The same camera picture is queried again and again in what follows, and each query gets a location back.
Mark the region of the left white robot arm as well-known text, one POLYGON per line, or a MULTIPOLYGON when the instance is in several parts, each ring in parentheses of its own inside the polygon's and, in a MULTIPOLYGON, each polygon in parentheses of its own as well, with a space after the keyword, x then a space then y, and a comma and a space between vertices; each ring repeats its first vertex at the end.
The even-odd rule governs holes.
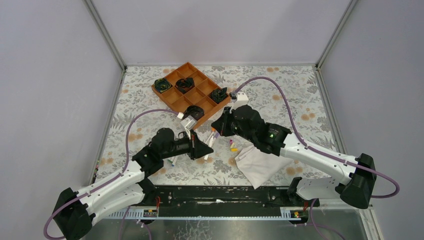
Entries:
POLYGON ((175 139, 170 128, 161 128, 122 170, 79 190, 70 187, 63 190, 54 207, 53 220, 64 239, 79 240, 110 214, 124 207, 152 202, 156 187, 148 177, 164 166, 165 159, 186 154, 196 160, 213 151, 193 130, 175 139))

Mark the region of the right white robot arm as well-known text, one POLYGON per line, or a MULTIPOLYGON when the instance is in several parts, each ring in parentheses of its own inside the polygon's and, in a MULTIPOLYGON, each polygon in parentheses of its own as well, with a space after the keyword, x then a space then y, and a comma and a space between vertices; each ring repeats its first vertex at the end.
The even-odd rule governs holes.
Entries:
POLYGON ((314 143, 301 143, 290 129, 265 122, 259 112, 248 105, 235 110, 225 107, 211 127, 223 137, 237 135, 265 154, 299 160, 329 176, 318 180, 295 178, 287 191, 290 197, 308 201, 340 197, 352 207, 369 207, 377 180, 374 159, 370 155, 362 153, 355 157, 314 143))

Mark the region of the white marker pen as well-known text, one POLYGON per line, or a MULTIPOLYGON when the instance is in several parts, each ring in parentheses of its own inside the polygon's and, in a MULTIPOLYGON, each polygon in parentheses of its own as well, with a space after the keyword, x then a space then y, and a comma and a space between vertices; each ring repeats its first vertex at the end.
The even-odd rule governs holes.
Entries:
POLYGON ((215 136, 215 134, 216 134, 216 131, 212 131, 208 139, 209 140, 212 139, 215 136))

